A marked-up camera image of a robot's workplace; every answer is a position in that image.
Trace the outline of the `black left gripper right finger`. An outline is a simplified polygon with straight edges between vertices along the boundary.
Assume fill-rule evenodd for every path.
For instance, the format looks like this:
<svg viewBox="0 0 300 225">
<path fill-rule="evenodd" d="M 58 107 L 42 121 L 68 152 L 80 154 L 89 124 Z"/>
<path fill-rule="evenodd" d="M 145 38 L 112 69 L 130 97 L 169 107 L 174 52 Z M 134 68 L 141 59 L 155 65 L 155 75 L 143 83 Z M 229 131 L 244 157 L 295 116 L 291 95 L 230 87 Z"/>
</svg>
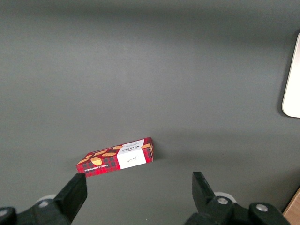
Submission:
<svg viewBox="0 0 300 225">
<path fill-rule="evenodd" d="M 254 202 L 246 209 L 225 195 L 216 195 L 202 172 L 193 172 L 192 196 L 197 212 L 186 225 L 288 225 L 273 205 Z"/>
</svg>

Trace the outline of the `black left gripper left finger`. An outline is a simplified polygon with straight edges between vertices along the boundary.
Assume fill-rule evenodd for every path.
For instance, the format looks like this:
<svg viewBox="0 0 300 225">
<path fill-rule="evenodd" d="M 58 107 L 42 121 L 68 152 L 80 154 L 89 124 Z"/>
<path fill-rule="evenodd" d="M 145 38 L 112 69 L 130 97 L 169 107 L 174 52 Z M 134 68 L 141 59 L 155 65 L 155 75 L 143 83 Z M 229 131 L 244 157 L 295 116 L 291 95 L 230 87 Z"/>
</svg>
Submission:
<svg viewBox="0 0 300 225">
<path fill-rule="evenodd" d="M 86 177 L 77 173 L 54 198 L 44 198 L 23 212 L 1 207 L 2 225 L 69 225 L 87 198 Z"/>
</svg>

